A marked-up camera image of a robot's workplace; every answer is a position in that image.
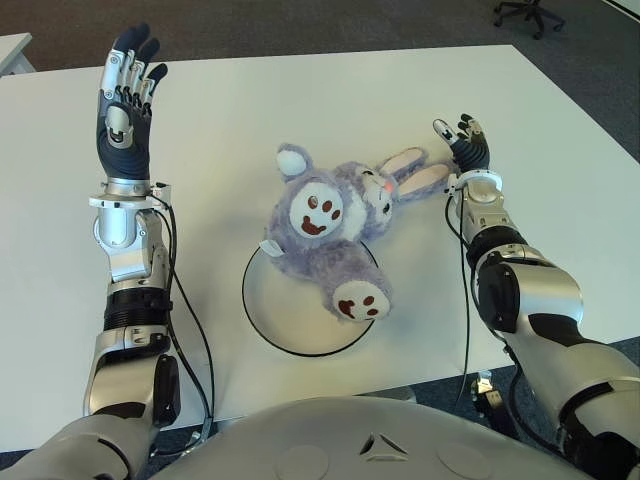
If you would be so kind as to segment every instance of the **gray carpet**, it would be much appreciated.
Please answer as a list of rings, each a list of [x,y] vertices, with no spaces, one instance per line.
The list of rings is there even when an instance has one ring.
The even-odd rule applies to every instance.
[[[536,41],[531,38],[535,26],[521,18],[507,19],[501,28],[494,27],[495,3],[2,0],[0,35],[31,32],[34,40],[25,53],[38,70],[100,65],[114,35],[142,19],[162,42],[158,60],[513,44],[640,161],[640,24],[600,0],[550,0],[543,4],[564,17],[567,25],[563,32],[549,31]],[[639,363],[638,339],[614,346]],[[505,397],[512,375],[513,367],[494,371],[494,384]],[[451,411],[458,382],[459,378],[451,378],[415,385],[414,389],[420,403]],[[552,438],[544,414],[524,386],[518,399],[523,416],[537,431]],[[468,396],[455,413],[483,421]],[[175,448],[184,444],[189,434],[188,429],[166,432],[159,443]],[[0,454],[0,469],[24,453]],[[154,459],[142,478],[168,461]]]

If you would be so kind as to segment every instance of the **round platform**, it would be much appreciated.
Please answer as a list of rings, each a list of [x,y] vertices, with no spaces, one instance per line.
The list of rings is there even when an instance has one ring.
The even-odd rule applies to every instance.
[[[304,357],[340,352],[373,325],[373,321],[339,321],[325,310],[315,284],[280,272],[259,248],[244,273],[242,300],[249,321],[262,338],[280,350]]]

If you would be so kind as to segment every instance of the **wire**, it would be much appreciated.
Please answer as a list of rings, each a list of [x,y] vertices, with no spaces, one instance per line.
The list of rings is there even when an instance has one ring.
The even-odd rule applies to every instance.
[[[464,218],[464,191],[460,193],[460,230],[459,232],[456,232],[453,229],[453,225],[451,225],[451,223],[449,222],[449,205],[451,204],[452,198],[453,197],[449,197],[449,200],[447,200],[447,205],[445,207],[445,218],[447,219],[447,223],[451,227],[454,234],[456,234],[456,236],[460,240],[460,269],[462,272],[462,285],[464,286],[464,303],[465,303],[465,311],[467,315],[467,333],[466,333],[466,343],[464,348],[464,369],[462,371],[462,379],[460,380],[460,389],[458,391],[458,396],[456,397],[456,401],[453,404],[453,409],[455,410],[458,407],[458,402],[460,402],[460,398],[462,397],[462,392],[464,392],[464,386],[467,382],[467,369],[469,367],[469,337],[470,337],[470,331],[471,331],[471,318],[470,318],[471,314],[469,313],[469,291],[467,289],[467,274],[464,268],[464,248],[463,247],[465,246],[466,242],[464,241],[464,238],[462,237],[461,233],[459,233],[459,232],[462,232],[462,219]]]
[[[155,213],[157,215],[160,216],[160,218],[163,220],[165,226],[167,227],[167,232],[169,234],[169,276],[167,278],[167,292],[169,294],[169,296],[171,295],[171,288],[173,285],[173,279],[176,279],[176,284],[178,285],[178,288],[180,290],[180,293],[182,294],[182,298],[185,301],[185,304],[187,305],[187,308],[189,309],[189,312],[191,313],[191,315],[193,316],[193,319],[198,327],[198,330],[200,332],[200,335],[202,337],[202,341],[205,345],[205,350],[207,352],[207,360],[209,363],[209,374],[210,374],[210,381],[211,381],[211,407],[209,407],[209,403],[207,401],[207,396],[204,393],[204,388],[202,387],[202,384],[200,383],[200,380],[198,379],[197,375],[195,374],[195,372],[193,371],[193,368],[191,367],[191,365],[189,364],[189,361],[187,360],[182,347],[180,346],[180,343],[178,341],[178,338],[175,334],[175,330],[173,328],[173,322],[171,320],[171,315],[169,314],[169,318],[168,318],[168,322],[167,322],[167,328],[169,331],[169,336],[171,338],[171,341],[173,342],[173,346],[176,350],[176,353],[178,354],[178,357],[180,358],[180,361],[182,362],[182,365],[184,366],[185,370],[187,371],[187,374],[189,375],[189,378],[191,378],[191,381],[193,382],[198,395],[200,396],[200,400],[202,401],[202,405],[205,411],[205,419],[204,422],[202,424],[202,429],[201,429],[201,436],[205,433],[205,427],[207,426],[207,424],[210,424],[213,421],[213,411],[214,411],[214,402],[215,402],[215,383],[214,383],[214,373],[213,373],[213,361],[211,358],[211,349],[209,347],[209,342],[207,341],[206,335],[204,334],[204,330],[202,328],[202,324],[200,323],[200,320],[198,319],[198,316],[196,315],[195,311],[193,310],[193,307],[191,306],[191,302],[189,302],[189,299],[187,298],[187,295],[184,291],[184,288],[182,287],[182,284],[180,282],[180,280],[178,279],[178,276],[176,274],[176,270],[175,270],[175,265],[176,265],[176,257],[177,257],[177,224],[176,224],[176,218],[175,218],[175,212],[173,211],[173,207],[171,207],[168,203],[166,203],[164,200],[156,197],[155,195],[150,195],[151,197],[155,198],[156,200],[158,200],[160,203],[162,203],[162,205],[169,211],[169,216],[171,218],[171,226],[169,226],[169,222],[167,221],[167,218],[162,214],[162,212],[156,211]],[[154,451],[152,454],[153,456],[174,456],[174,455],[178,455],[180,453],[183,453],[184,451],[188,450],[189,448],[193,447],[195,445],[195,443],[197,443],[198,440],[191,442],[190,444],[185,445],[183,448],[181,449],[177,449],[177,450],[171,450],[171,451],[159,451],[156,450]]]
[[[555,446],[551,442],[546,441],[544,438],[542,438],[540,435],[534,432],[531,429],[531,427],[527,425],[527,423],[523,420],[522,415],[520,415],[520,412],[518,411],[518,408],[516,406],[516,386],[518,384],[518,381],[522,377],[522,366],[516,360],[515,355],[511,355],[511,357],[512,359],[514,359],[516,364],[516,373],[513,376],[513,379],[511,380],[511,385],[509,386],[509,409],[511,410],[511,415],[513,416],[515,421],[518,423],[520,428],[524,431],[524,433],[527,434],[528,437],[530,437],[538,445],[545,448],[553,455],[557,455],[560,458],[564,458],[564,455],[562,454],[562,452],[557,446]]]
[[[173,243],[173,235],[171,234],[171,231],[169,230],[169,222],[167,222],[167,217],[165,217],[162,214],[162,212],[156,211],[156,213],[160,216],[160,218],[162,218],[162,220],[164,221],[164,224],[167,227],[167,230],[169,231],[169,246],[171,247],[171,245]],[[211,410],[210,410],[210,412],[213,413],[214,405],[215,405],[215,376],[214,376],[214,372],[213,372],[213,359],[212,359],[212,355],[211,355],[211,348],[209,346],[209,342],[207,341],[207,336],[204,333],[204,329],[202,328],[202,323],[200,322],[200,319],[198,318],[198,315],[196,314],[195,310],[191,306],[191,302],[189,301],[189,298],[187,297],[187,294],[184,291],[184,288],[182,287],[182,282],[180,282],[180,277],[178,277],[178,272],[175,269],[175,265],[173,267],[173,277],[176,279],[176,285],[178,285],[178,289],[180,290],[180,294],[182,295],[184,303],[186,304],[187,308],[189,309],[189,312],[191,313],[191,316],[193,317],[193,320],[194,320],[196,326],[198,327],[198,331],[200,332],[200,336],[202,337],[202,342],[204,343],[204,348],[205,348],[206,353],[207,353],[207,362],[209,364],[209,381],[211,382]]]
[[[467,243],[467,241],[464,239],[464,237],[460,233],[462,232],[462,211],[460,212],[460,231],[454,228],[454,226],[451,223],[451,219],[449,219],[449,206],[451,205],[452,200],[453,200],[453,197],[449,197],[447,199],[447,205],[444,207],[444,219],[447,221],[447,225],[449,225],[449,229],[453,232],[456,238],[462,242],[465,248],[468,249],[469,243]]]

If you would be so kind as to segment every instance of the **bunny ear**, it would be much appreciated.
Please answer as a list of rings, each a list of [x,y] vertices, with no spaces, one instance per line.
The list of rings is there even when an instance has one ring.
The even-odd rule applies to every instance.
[[[278,148],[276,163],[285,182],[293,180],[313,168],[309,153],[304,148],[289,143],[283,143]]]
[[[398,182],[409,175],[413,170],[421,165],[427,158],[427,152],[422,148],[407,148],[402,152],[387,158],[378,167],[378,170],[387,175],[392,175]]]
[[[444,192],[450,172],[449,166],[442,163],[418,170],[398,187],[399,201],[408,202],[425,198],[438,191]]]

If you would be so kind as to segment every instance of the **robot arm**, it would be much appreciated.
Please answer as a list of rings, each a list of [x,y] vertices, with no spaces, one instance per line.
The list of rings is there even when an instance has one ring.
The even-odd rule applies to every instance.
[[[462,216],[467,261],[478,277],[478,311],[499,332],[560,434],[563,455],[595,478],[638,474],[640,376],[617,350],[582,337],[583,302],[576,281],[529,246],[504,209],[502,179],[487,170],[482,129],[464,115],[451,146],[460,176],[448,192]]]
[[[108,178],[90,204],[98,208],[94,235],[111,278],[85,416],[3,472],[9,479],[135,478],[158,430],[180,412],[177,362],[165,353],[170,259],[154,211],[169,204],[170,187],[149,182],[151,102],[167,67],[145,77],[159,48],[156,39],[144,43],[148,35],[142,24],[116,40],[98,100],[97,149]]]

